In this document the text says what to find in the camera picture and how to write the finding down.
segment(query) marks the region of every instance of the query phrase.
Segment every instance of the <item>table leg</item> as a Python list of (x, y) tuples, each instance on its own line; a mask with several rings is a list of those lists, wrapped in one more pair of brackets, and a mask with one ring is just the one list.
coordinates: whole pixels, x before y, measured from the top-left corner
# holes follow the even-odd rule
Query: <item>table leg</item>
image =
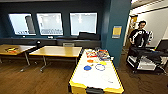
[(2, 59), (1, 59), (1, 56), (0, 56), (0, 63), (2, 63)]
[(21, 69), (20, 71), (21, 72), (23, 72), (27, 67), (29, 67), (30, 66), (30, 62), (29, 62), (29, 59), (28, 59), (28, 57), (27, 57), (27, 53), (26, 52), (24, 52), (25, 53), (25, 57), (26, 57), (26, 61), (27, 61), (27, 66), (25, 66), (23, 69)]
[(40, 71), (41, 71), (42, 73), (43, 73), (43, 69), (44, 69), (45, 67), (47, 67), (48, 65), (51, 65), (51, 63), (49, 63), (49, 64), (47, 65), (45, 56), (43, 56), (43, 60), (44, 60), (44, 66), (40, 69)]
[(76, 57), (76, 65), (78, 64), (78, 58)]

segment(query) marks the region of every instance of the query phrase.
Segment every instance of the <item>floor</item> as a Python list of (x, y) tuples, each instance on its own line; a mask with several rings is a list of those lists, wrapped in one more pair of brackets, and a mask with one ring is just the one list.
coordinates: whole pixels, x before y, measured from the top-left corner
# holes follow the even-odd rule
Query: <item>floor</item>
[[(123, 52), (117, 72), (124, 94), (168, 94), (168, 76), (143, 72), (134, 74), (125, 60), (126, 54)], [(20, 72), (26, 64), (25, 60), (3, 60), (0, 64), (0, 94), (70, 94), (68, 82), (75, 63), (53, 61), (41, 73), (43, 61), (37, 64), (31, 61), (31, 67)]]
[(122, 52), (120, 66), (117, 69), (124, 94), (168, 94), (168, 75), (148, 71), (133, 73), (126, 63), (127, 53)]

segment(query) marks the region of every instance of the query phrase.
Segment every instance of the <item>poster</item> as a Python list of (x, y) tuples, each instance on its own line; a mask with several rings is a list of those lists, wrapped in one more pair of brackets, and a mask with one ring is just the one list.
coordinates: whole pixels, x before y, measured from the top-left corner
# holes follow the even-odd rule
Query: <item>poster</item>
[(112, 38), (120, 38), (121, 28), (122, 28), (122, 26), (114, 26), (113, 27)]

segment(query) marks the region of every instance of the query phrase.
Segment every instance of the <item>ceiling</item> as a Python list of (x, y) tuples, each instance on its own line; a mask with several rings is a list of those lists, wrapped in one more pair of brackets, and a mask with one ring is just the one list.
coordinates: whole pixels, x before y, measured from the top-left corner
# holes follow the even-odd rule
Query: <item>ceiling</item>
[[(73, 1), (73, 0), (0, 0), (0, 2), (32, 2), (32, 1)], [(158, 1), (158, 0), (138, 0), (134, 2), (131, 6), (131, 9), (134, 9), (136, 7)]]
[(149, 4), (149, 3), (152, 3), (154, 1), (159, 1), (159, 0), (138, 0), (136, 2), (134, 2), (131, 6), (131, 9), (134, 9), (134, 8), (137, 8), (137, 7), (140, 7), (142, 5), (145, 5), (145, 4)]

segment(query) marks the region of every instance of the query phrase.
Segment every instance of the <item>window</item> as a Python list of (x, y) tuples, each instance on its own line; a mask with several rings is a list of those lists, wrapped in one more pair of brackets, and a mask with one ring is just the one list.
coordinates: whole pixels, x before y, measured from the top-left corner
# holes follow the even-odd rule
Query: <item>window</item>
[(36, 35), (31, 14), (9, 14), (16, 35)]
[(79, 32), (96, 33), (97, 13), (70, 13), (71, 35)]
[(38, 13), (41, 35), (63, 35), (61, 13)]

